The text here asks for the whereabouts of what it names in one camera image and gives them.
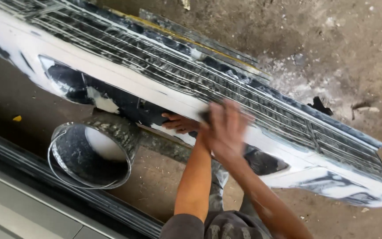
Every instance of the hand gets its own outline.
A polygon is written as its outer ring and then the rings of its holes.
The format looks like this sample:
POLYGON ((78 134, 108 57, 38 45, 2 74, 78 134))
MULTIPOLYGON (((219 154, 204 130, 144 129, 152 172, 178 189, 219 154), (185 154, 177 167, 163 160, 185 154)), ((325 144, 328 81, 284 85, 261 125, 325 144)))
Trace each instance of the hand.
POLYGON ((199 122, 179 114, 163 113, 162 116, 170 120, 162 124, 162 127, 166 129, 176 129, 176 133, 185 134, 191 131, 198 131, 200 128, 199 122))
POLYGON ((253 117, 244 115, 232 100, 225 100, 224 107, 211 103, 210 117, 212 125, 202 124, 202 133, 215 158, 223 165, 242 158, 244 133, 253 117))

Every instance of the person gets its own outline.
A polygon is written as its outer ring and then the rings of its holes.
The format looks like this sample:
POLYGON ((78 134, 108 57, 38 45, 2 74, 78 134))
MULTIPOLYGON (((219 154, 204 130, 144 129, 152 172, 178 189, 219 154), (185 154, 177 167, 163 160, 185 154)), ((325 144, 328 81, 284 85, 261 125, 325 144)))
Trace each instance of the person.
POLYGON ((243 138, 251 117, 239 104, 225 100, 210 104, 210 125, 174 114, 163 114, 163 124, 178 133, 198 129, 194 149, 178 186, 174 215, 163 226, 160 239, 311 239, 304 223, 264 184, 243 158, 243 138), (212 157, 244 191, 240 211, 211 211, 212 157), (247 202, 255 213, 245 213, 247 202))

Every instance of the concrete floor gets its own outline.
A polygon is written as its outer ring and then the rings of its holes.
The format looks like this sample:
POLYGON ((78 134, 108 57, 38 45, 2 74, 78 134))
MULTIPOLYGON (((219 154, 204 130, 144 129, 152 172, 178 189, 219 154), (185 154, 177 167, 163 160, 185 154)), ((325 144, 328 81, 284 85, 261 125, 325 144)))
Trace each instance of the concrete floor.
MULTIPOLYGON (((303 103, 319 95, 333 117, 382 141, 382 1, 191 0, 190 11, 179 0, 98 4, 134 15, 145 8, 258 57, 281 92, 303 103), (293 60, 298 54, 303 61, 293 60), (351 107, 361 102, 370 107, 355 111, 353 119, 351 107)), ((0 59, 1 136, 43 156, 56 126, 91 111, 39 89, 0 59), (13 122, 16 115, 23 120, 13 122)), ((166 221, 183 169, 141 149, 130 180, 111 192, 166 221)), ((382 238, 382 208, 362 213, 362 208, 306 191, 275 191, 304 217, 316 238, 382 238)), ((241 189, 230 179, 225 208, 238 209, 241 199, 241 189)))

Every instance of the yellow paint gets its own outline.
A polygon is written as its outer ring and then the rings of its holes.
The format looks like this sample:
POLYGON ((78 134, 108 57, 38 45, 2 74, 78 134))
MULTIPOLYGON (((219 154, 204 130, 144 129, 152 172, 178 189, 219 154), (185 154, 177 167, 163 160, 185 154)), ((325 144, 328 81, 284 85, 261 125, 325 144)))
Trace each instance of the yellow paint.
POLYGON ((16 117, 13 118, 13 121, 20 122, 20 121, 22 121, 22 117, 21 116, 16 116, 16 117))
POLYGON ((187 38, 187 37, 178 35, 178 34, 176 34, 175 32, 170 31, 170 30, 167 30, 167 29, 165 29, 165 28, 162 28, 162 27, 160 27, 159 25, 154 24, 154 23, 152 23, 152 22, 150 22, 150 21, 144 20, 144 19, 139 18, 139 17, 136 17, 136 16, 132 16, 132 15, 128 15, 128 14, 124 14, 124 13, 122 13, 122 12, 119 12, 119 11, 117 11, 117 10, 114 10, 113 8, 109 8, 109 7, 107 7, 107 6, 104 6, 104 8, 105 8, 105 9, 108 9, 110 12, 112 12, 112 13, 114 13, 114 14, 116 14, 116 15, 119 15, 119 16, 121 16, 121 17, 129 17, 129 18, 131 18, 131 19, 134 19, 134 20, 137 21, 137 22, 140 22, 140 23, 142 23, 142 24, 148 25, 148 26, 150 26, 150 27, 152 27, 152 28, 155 28, 155 29, 157 29, 157 30, 160 30, 160 31, 162 31, 162 32, 165 32, 165 33, 167 33, 167 34, 169 34, 169 35, 172 35, 172 36, 174 36, 174 37, 176 37, 176 38, 179 38, 179 39, 181 39, 181 40, 184 40, 184 41, 193 43, 193 44, 195 44, 195 45, 198 45, 198 46, 200 46, 200 47, 206 48, 206 49, 208 49, 208 50, 210 50, 210 51, 212 51, 212 52, 215 52, 215 53, 217 53, 217 54, 219 54, 219 55, 222 55, 222 56, 227 57, 227 58, 229 58, 229 59, 231 59, 231 60, 234 60, 234 61, 236 61, 236 62, 239 62, 239 63, 241 63, 241 64, 244 64, 244 65, 246 65, 246 66, 248 66, 248 67, 254 68, 254 69, 258 70, 258 71, 261 71, 260 69, 254 67, 254 66, 252 66, 252 65, 250 65, 250 64, 248 64, 248 63, 246 63, 246 62, 243 62, 243 61, 241 61, 241 60, 239 60, 239 59, 236 59, 236 58, 234 58, 234 57, 228 56, 228 55, 226 55, 225 53, 219 52, 219 51, 217 51, 217 50, 215 50, 215 49, 212 49, 212 48, 210 48, 210 47, 208 47, 208 46, 202 45, 202 44, 200 44, 200 43, 198 43, 198 42, 195 42, 195 41, 193 41, 193 40, 191 40, 191 39, 189 39, 189 38, 187 38))

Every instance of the dark sleeve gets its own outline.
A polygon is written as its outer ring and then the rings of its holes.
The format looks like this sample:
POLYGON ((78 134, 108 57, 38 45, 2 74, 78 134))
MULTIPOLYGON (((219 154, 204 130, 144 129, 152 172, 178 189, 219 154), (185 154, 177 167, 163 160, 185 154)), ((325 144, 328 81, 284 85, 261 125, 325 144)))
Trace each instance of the dark sleeve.
POLYGON ((196 216, 174 215, 162 228, 160 239, 203 239, 204 225, 196 216))

